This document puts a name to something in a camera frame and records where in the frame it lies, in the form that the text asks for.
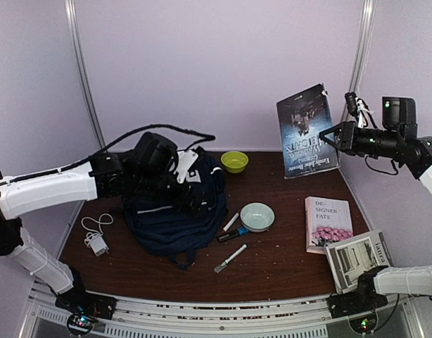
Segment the dark cover book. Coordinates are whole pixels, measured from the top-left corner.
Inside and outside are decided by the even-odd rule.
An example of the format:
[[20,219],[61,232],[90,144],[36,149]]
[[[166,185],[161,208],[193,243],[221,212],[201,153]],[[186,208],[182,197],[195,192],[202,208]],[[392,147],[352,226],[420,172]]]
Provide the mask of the dark cover book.
[[319,138],[333,127],[328,94],[322,83],[277,102],[284,177],[294,179],[334,170],[337,150]]

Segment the navy blue student backpack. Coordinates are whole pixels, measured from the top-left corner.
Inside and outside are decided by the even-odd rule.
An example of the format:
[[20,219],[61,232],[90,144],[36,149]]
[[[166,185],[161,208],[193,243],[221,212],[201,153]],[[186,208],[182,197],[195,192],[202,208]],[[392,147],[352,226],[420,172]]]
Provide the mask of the navy blue student backpack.
[[198,146],[197,161],[186,174],[186,182],[203,190],[197,213],[179,211],[171,201],[136,196],[122,199],[121,206],[109,209],[123,217],[132,236],[150,255],[166,257],[180,270],[193,264],[196,251],[215,237],[227,214],[225,178],[214,156]]

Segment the white book pink flowers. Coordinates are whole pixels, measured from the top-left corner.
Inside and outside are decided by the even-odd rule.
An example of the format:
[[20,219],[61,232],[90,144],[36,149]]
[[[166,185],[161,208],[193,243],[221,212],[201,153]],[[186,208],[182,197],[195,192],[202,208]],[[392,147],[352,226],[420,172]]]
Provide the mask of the white book pink flowers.
[[324,247],[353,237],[348,201],[309,196],[305,199],[306,252],[324,254]]

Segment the black white photo magazine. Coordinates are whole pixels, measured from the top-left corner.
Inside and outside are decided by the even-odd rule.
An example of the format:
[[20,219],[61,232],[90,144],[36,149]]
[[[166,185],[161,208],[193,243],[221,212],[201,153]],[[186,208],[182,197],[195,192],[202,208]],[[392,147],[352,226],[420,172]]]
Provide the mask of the black white photo magazine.
[[355,291],[359,276],[372,268],[393,266],[382,231],[374,230],[324,247],[338,294]]

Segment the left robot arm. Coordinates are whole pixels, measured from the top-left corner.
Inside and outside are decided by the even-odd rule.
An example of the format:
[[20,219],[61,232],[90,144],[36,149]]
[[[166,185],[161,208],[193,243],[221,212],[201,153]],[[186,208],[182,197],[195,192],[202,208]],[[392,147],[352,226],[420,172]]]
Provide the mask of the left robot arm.
[[203,192],[186,182],[186,174],[202,156],[200,143],[211,134],[164,125],[198,139],[184,150],[152,130],[137,128],[96,153],[59,168],[20,176],[0,171],[0,256],[20,264],[43,280],[56,300],[74,315],[96,312],[79,272],[49,254],[23,227],[21,215],[73,201],[93,201],[146,192],[172,202],[175,209],[197,213]]

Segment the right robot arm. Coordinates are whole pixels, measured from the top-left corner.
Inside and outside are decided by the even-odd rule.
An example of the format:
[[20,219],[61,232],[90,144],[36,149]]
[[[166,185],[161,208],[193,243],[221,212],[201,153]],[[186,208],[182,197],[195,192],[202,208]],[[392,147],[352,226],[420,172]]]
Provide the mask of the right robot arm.
[[[407,166],[432,195],[432,137],[417,136],[414,99],[383,97],[381,129],[362,124],[363,115],[369,109],[355,93],[345,94],[345,101],[354,119],[321,131],[319,138],[349,156],[388,158],[394,170]],[[330,296],[327,303],[331,316],[339,318],[385,306],[389,294],[432,299],[432,265],[394,268],[379,263],[360,273],[353,290]]]

